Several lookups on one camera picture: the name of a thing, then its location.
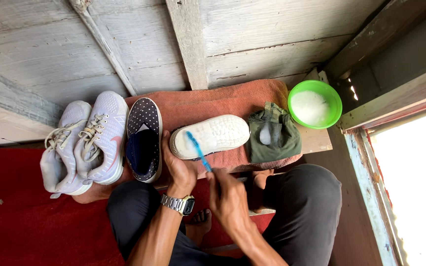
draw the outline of blue toothbrush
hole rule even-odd
[[[211,172],[212,171],[212,167],[210,166],[210,164],[206,161],[205,157],[203,156],[203,152],[200,149],[200,145],[198,145],[198,142],[196,142],[196,139],[193,137],[192,132],[187,131],[186,132],[186,136],[193,143],[193,146],[195,146],[196,152],[198,152],[198,156],[202,159],[202,163],[205,166],[206,170],[208,172]]]

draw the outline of plastic bowl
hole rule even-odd
[[[329,104],[329,113],[328,113],[328,117],[325,120],[325,122],[320,125],[320,126],[316,126],[316,125],[309,125],[306,124],[304,122],[302,122],[294,113],[292,110],[292,97],[302,91],[306,91],[306,90],[310,90],[313,92],[316,92],[320,95],[323,96],[323,98],[325,98],[325,100],[328,102]],[[341,112],[343,111],[343,104],[341,103],[341,99],[338,95],[338,93],[335,91],[334,88],[332,88],[330,85],[328,85],[325,82],[320,82],[320,81],[304,81],[304,82],[300,82],[299,84],[295,85],[295,87],[293,87],[293,89],[290,91],[289,93],[289,99],[288,99],[288,104],[289,104],[289,111],[290,114],[292,115],[292,118],[297,121],[299,124],[311,128],[311,129],[324,129],[324,128],[329,128],[332,125],[334,125],[338,119],[341,116]]]

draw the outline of shoe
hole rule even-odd
[[[112,184],[121,177],[127,112],[126,102],[115,92],[98,95],[73,151],[84,184]]]
[[[192,132],[203,155],[238,148],[249,139],[248,124],[242,118],[234,115],[217,116],[197,124],[184,126],[176,130],[170,137],[170,150],[182,160],[198,158],[198,153],[187,138],[186,131]]]
[[[126,158],[137,180],[152,183],[162,172],[162,117],[149,98],[137,100],[127,119]]]
[[[51,198],[58,198],[62,193],[80,195],[91,187],[91,184],[82,184],[84,179],[77,174],[73,154],[73,148],[80,139],[78,133],[85,127],[90,112],[91,105],[84,101],[68,104],[59,128],[45,138],[40,169],[45,190],[54,193]]]

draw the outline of olive green fabric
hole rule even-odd
[[[302,138],[288,110],[266,102],[264,110],[249,115],[251,137],[247,143],[251,163],[270,162],[300,154]],[[270,142],[260,140],[261,130],[268,131]]]

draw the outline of soap foam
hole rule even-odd
[[[292,96],[292,111],[305,124],[322,126],[330,110],[322,95],[306,90]]]

